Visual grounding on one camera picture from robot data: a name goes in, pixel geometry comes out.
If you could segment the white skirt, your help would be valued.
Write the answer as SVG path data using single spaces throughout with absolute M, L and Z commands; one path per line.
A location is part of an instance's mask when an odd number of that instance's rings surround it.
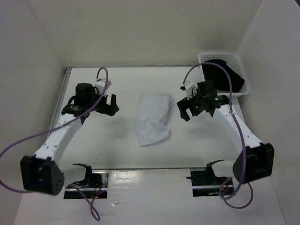
M 175 105 L 173 96 L 140 94 L 135 116 L 135 133 L 140 147 L 160 144 L 170 138 L 168 118 Z

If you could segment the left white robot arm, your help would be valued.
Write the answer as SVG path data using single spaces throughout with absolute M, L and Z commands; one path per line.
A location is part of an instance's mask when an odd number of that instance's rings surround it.
M 111 102 L 107 103 L 106 92 L 110 86 L 111 81 L 107 79 L 100 79 L 94 85 L 76 85 L 75 95 L 62 109 L 57 125 L 47 140 L 32 156 L 24 156 L 20 161 L 25 190 L 50 195 L 60 193 L 65 178 L 59 169 L 59 162 L 74 134 L 91 112 L 113 116 L 119 111 L 116 95 L 113 94 Z

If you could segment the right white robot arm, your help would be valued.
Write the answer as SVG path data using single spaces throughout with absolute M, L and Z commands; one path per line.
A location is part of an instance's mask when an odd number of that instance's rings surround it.
M 234 161 L 217 160 L 207 164 L 205 178 L 208 183 L 216 184 L 226 177 L 245 184 L 271 176 L 274 147 L 254 135 L 236 113 L 228 96 L 218 95 L 212 81 L 198 84 L 187 81 L 180 89 L 186 93 L 186 97 L 177 102 L 180 117 L 189 121 L 191 116 L 209 113 L 224 127 L 237 148 Z

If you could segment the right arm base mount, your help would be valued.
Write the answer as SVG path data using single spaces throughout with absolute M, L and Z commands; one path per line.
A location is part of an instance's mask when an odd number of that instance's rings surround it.
M 233 176 L 232 161 L 216 160 L 205 167 L 191 169 L 186 179 L 191 181 L 193 197 L 219 196 L 234 192 L 233 181 L 226 181 Z

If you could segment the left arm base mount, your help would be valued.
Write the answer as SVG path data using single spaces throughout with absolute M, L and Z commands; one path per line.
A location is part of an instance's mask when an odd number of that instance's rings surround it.
M 92 169 L 90 165 L 82 163 L 74 163 L 85 169 L 82 180 L 74 181 L 72 184 L 66 185 L 64 199 L 106 199 L 108 194 L 109 172 L 105 170 Z

